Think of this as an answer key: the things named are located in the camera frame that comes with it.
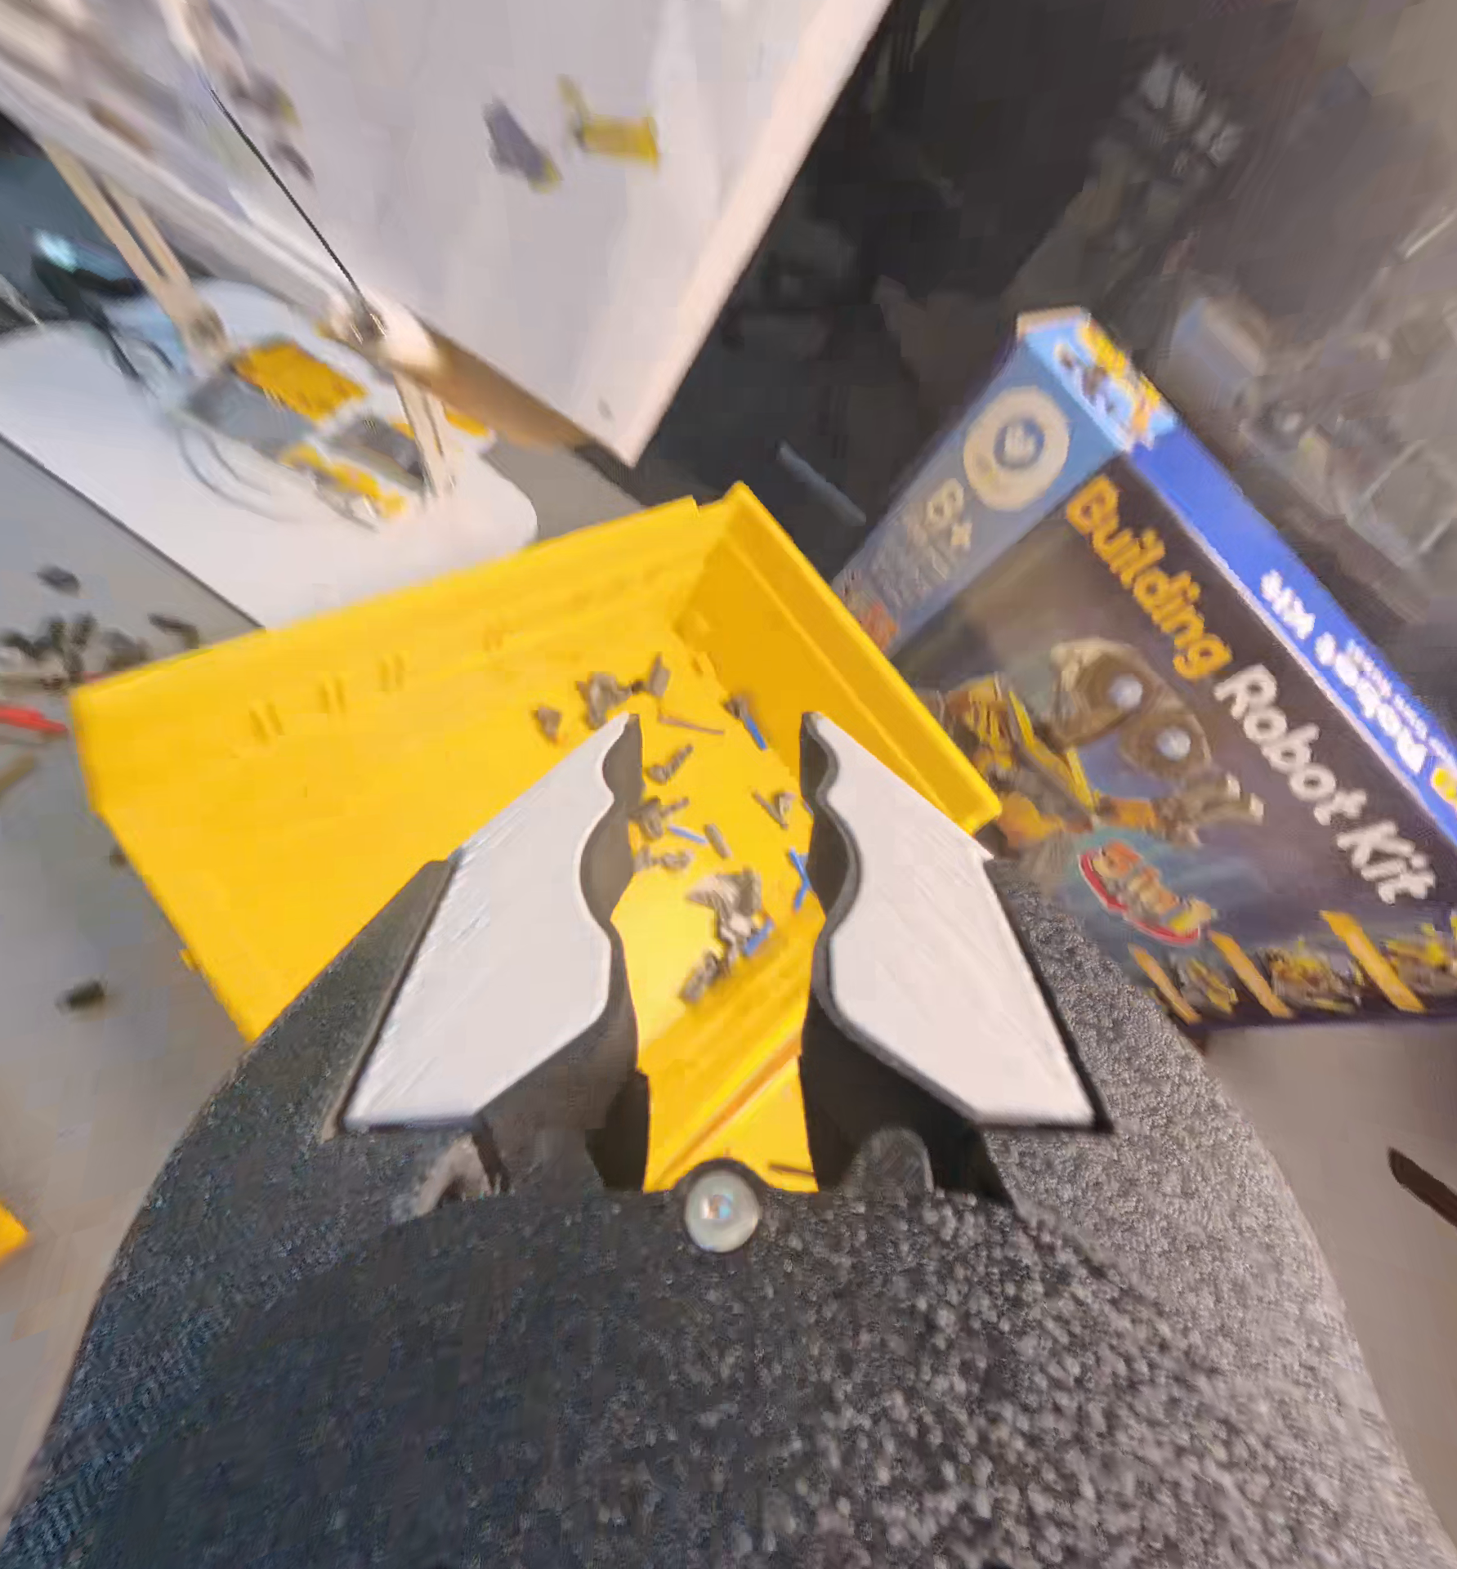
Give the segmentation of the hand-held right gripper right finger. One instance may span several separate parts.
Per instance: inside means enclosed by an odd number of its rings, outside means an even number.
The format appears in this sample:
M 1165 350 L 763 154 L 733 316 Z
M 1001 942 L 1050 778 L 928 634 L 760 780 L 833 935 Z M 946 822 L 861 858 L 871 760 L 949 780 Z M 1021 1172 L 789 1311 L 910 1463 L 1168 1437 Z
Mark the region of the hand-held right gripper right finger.
M 992 1133 L 1103 1131 L 1103 1100 L 979 840 L 832 718 L 800 721 L 820 912 L 799 1084 L 817 1179 L 864 1156 L 993 1179 Z

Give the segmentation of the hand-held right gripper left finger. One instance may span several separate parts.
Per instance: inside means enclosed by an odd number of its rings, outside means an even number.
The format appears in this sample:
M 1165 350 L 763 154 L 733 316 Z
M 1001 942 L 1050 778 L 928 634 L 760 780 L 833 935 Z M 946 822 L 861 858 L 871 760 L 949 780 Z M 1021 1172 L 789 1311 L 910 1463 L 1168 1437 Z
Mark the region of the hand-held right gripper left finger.
M 351 1134 L 453 1133 L 490 1172 L 639 1179 L 639 1023 L 616 927 L 639 716 L 604 721 L 425 866 L 425 914 L 340 1107 Z

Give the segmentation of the large yellow bin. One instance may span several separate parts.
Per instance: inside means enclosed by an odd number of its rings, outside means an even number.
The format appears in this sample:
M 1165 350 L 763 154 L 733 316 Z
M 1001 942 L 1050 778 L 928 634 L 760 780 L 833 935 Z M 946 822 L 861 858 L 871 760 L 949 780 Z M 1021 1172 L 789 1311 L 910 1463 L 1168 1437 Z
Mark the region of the large yellow bin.
M 537 700 L 655 654 L 676 698 L 696 677 L 747 696 L 799 790 L 800 721 L 818 713 L 961 829 L 1000 816 L 745 486 L 108 677 L 75 698 L 74 729 L 93 813 L 253 1041 L 413 873 L 590 737 L 551 747 Z M 616 924 L 652 1092 L 644 1187 L 725 1159 L 810 1192 L 797 1056 L 817 902 L 683 1009 L 662 996 L 632 883 Z

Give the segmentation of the grey desk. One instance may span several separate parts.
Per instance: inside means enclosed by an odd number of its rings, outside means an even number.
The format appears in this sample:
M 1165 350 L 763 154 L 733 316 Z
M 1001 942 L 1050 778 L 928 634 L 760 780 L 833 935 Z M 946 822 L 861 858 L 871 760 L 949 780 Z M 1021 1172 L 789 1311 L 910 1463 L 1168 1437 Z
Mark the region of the grey desk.
M 0 628 L 82 580 L 103 618 L 250 628 L 0 442 Z M 59 997 L 101 979 L 105 1007 Z M 237 1030 L 150 896 L 111 862 L 69 747 L 0 806 L 0 1198 L 31 1246 L 0 1267 L 0 1517 L 33 1461 L 142 1197 L 229 1072 Z M 1457 1546 L 1457 1231 L 1405 1192 L 1398 1151 L 1457 1192 L 1457 1022 L 1217 1035 L 1207 1066 L 1305 1211 L 1405 1458 Z

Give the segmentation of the blue printed cardboard box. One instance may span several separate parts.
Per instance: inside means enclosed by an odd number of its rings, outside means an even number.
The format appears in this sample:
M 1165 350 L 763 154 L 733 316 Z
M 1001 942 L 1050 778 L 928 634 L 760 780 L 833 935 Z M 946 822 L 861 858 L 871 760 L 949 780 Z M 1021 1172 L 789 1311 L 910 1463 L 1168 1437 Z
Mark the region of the blue printed cardboard box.
M 1189 1035 L 1457 1017 L 1457 745 L 1090 314 L 1016 321 L 835 587 Z

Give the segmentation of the pile of small building pieces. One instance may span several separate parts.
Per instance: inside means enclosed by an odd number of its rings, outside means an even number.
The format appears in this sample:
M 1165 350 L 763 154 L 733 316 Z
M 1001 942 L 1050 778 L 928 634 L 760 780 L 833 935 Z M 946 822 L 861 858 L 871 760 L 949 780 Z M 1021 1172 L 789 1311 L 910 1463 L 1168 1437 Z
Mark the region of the pile of small building pieces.
M 59 566 L 36 579 L 72 608 L 0 628 L 0 808 L 41 772 L 46 754 L 72 742 L 72 696 L 208 641 L 194 620 L 165 610 L 144 611 L 134 626 L 98 615 L 82 580 Z

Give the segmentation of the printed sticker sheet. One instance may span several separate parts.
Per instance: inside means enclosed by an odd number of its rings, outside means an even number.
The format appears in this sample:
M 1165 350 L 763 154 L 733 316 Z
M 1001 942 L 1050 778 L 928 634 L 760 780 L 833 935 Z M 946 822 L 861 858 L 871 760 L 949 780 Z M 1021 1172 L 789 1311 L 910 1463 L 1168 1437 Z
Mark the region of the printed sticker sheet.
M 253 342 L 172 406 L 180 435 L 275 517 L 309 500 L 379 531 L 428 497 L 420 445 L 399 397 L 294 337 Z

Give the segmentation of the white book stand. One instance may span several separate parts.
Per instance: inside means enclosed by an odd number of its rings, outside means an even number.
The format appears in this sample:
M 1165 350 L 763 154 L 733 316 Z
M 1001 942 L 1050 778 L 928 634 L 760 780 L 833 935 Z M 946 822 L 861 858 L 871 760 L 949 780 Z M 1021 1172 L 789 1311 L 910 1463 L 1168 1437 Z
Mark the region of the white book stand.
M 38 138 L 43 152 L 90 216 L 116 245 L 145 293 L 162 307 L 204 374 L 240 352 L 144 201 L 113 177 L 90 170 L 69 147 Z M 457 482 L 453 420 L 480 420 L 516 445 L 572 451 L 586 443 L 580 425 L 562 417 L 462 347 L 394 304 L 376 304 L 355 285 L 325 307 L 317 332 L 353 350 L 394 386 L 422 461 L 428 500 L 443 500 Z

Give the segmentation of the instruction booklet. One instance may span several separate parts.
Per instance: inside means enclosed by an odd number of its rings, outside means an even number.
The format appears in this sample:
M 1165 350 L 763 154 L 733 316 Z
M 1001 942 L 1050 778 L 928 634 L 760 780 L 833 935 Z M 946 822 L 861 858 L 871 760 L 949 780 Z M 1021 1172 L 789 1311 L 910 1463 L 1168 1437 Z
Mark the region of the instruction booklet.
M 0 3 L 0 111 L 199 257 L 399 306 L 635 461 L 885 8 Z

